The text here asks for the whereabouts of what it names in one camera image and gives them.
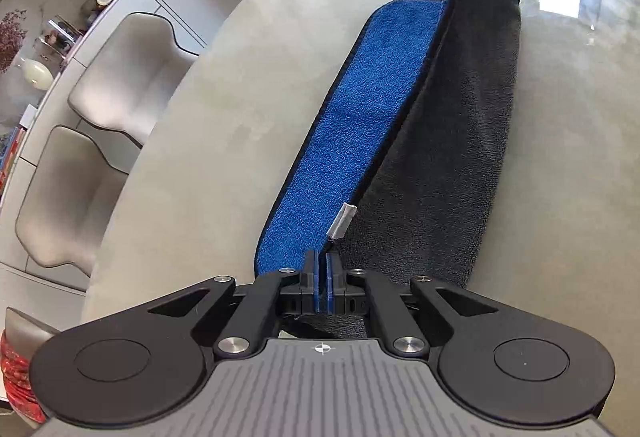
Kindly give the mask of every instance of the table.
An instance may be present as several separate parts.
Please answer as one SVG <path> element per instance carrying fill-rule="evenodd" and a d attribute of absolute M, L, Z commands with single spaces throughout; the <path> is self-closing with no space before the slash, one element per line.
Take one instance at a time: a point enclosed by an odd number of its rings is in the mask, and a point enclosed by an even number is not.
<path fill-rule="evenodd" d="M 106 232 L 86 321 L 217 274 L 258 237 L 367 17 L 390 0 L 243 0 L 184 78 Z M 639 0 L 522 0 L 504 168 L 469 288 L 578 327 L 618 368 L 604 422 L 640 394 Z"/>

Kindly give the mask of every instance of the marble wall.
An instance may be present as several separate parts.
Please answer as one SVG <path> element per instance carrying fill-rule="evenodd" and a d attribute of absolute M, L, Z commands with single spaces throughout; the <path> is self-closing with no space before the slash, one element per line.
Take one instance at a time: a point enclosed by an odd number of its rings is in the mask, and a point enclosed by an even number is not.
<path fill-rule="evenodd" d="M 62 16 L 72 25 L 82 25 L 80 8 L 86 0 L 0 0 L 0 17 L 12 10 L 27 11 L 22 27 L 27 36 L 22 43 L 18 56 L 33 58 L 46 62 L 40 58 L 41 52 L 47 52 L 46 47 L 40 45 L 38 37 L 48 32 L 47 20 L 56 14 Z M 37 106 L 44 97 L 44 92 L 31 86 L 23 77 L 20 68 L 11 67 L 0 74 L 0 136 L 12 130 L 18 123 L 28 104 Z"/>

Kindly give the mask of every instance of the crosshair symbol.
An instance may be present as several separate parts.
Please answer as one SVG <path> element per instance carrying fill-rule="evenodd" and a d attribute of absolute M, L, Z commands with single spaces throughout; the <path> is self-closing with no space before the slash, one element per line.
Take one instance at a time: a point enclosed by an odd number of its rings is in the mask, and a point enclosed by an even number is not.
<path fill-rule="evenodd" d="M 324 343 L 324 341 L 322 343 L 320 343 L 319 345 L 314 346 L 314 350 L 316 352 L 319 352 L 323 356 L 324 356 L 324 354 L 332 351 L 334 348 L 335 347 L 330 347 L 328 344 Z"/>

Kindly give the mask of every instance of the triangular cutout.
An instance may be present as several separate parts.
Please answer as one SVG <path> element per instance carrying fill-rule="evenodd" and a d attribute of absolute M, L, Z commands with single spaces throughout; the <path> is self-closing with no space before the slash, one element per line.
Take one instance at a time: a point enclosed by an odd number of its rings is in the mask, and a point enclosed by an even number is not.
<path fill-rule="evenodd" d="M 472 300 L 467 296 L 450 291 L 449 289 L 436 289 L 438 294 L 442 296 L 460 316 L 479 316 L 480 314 L 490 314 L 497 312 L 498 309 L 494 309 L 489 305 L 485 305 L 476 300 Z"/>
<path fill-rule="evenodd" d="M 208 289 L 199 289 L 185 296 L 180 296 L 175 300 L 163 303 L 158 307 L 154 307 L 149 310 L 149 312 L 151 314 L 160 314 L 161 316 L 171 316 L 171 318 L 182 318 L 186 316 L 207 293 L 209 293 Z"/>

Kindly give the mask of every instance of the red fabric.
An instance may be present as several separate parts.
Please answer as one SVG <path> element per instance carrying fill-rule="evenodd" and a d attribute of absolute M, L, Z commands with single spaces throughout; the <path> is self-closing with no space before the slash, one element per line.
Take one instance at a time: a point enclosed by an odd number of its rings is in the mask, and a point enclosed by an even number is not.
<path fill-rule="evenodd" d="M 15 353 L 4 337 L 4 331 L 0 338 L 0 369 L 12 408 L 35 422 L 45 422 L 46 417 L 31 390 L 29 361 Z"/>

